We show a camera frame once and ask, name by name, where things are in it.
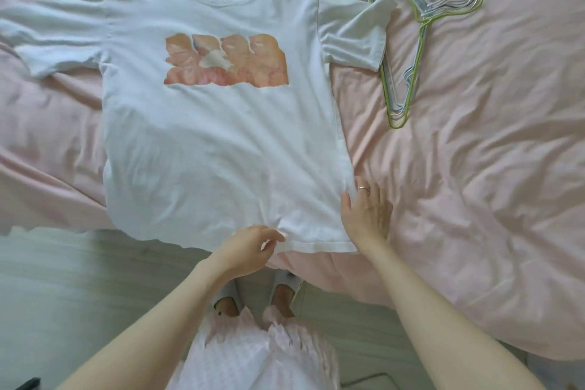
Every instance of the pink skirt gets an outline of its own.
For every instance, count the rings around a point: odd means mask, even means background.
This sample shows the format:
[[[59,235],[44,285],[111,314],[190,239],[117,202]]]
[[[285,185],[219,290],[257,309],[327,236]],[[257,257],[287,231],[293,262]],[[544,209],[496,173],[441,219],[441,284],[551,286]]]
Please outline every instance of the pink skirt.
[[[339,390],[337,353],[325,336],[274,306],[263,327],[209,313],[167,390]]]

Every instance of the wrinkled sheet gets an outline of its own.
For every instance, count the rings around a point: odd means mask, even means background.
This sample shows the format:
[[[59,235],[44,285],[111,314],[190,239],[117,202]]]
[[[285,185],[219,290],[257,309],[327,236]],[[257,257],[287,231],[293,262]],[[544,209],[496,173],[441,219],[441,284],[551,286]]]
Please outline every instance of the wrinkled sheet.
[[[398,1],[388,26],[397,79],[417,39]],[[486,0],[438,21],[398,131],[376,74],[337,67],[332,84],[356,174],[395,204],[403,259],[494,337],[585,358],[585,0]],[[112,226],[100,96],[96,73],[37,82],[0,45],[1,229]],[[271,264],[391,305],[360,255],[283,253]]]

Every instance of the hand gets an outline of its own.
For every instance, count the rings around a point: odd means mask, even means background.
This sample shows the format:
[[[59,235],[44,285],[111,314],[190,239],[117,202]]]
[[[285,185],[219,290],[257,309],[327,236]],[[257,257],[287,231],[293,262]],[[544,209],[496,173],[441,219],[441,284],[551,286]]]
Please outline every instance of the hand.
[[[264,267],[274,254],[278,242],[284,242],[282,233],[266,225],[255,225],[225,239],[209,259],[216,261],[226,280],[235,279]]]
[[[356,183],[353,204],[347,192],[341,195],[341,221],[353,245],[368,256],[372,247],[385,244],[388,239],[392,204],[376,182],[356,178]]]

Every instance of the graphic print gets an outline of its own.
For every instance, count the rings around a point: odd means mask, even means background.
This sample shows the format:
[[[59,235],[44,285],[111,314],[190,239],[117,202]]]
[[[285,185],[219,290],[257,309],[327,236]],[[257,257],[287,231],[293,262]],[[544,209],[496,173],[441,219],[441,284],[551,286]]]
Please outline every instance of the graphic print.
[[[287,61],[277,40],[269,34],[256,34],[246,39],[232,34],[214,36],[177,33],[166,38],[173,68],[165,85],[220,86],[249,83],[257,88],[289,84]]]

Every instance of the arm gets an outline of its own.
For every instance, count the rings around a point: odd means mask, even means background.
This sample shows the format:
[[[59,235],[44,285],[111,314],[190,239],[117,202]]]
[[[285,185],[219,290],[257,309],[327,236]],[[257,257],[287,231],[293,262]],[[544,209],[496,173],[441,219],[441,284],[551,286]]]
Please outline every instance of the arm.
[[[342,196],[342,220],[358,250],[372,263],[402,325],[438,390],[545,390],[499,342],[483,333],[428,286],[387,243],[392,206],[378,185],[358,179],[352,204]]]
[[[212,297],[230,279],[264,267],[276,241],[283,240],[278,231],[266,227],[237,232],[58,390],[164,390]]]

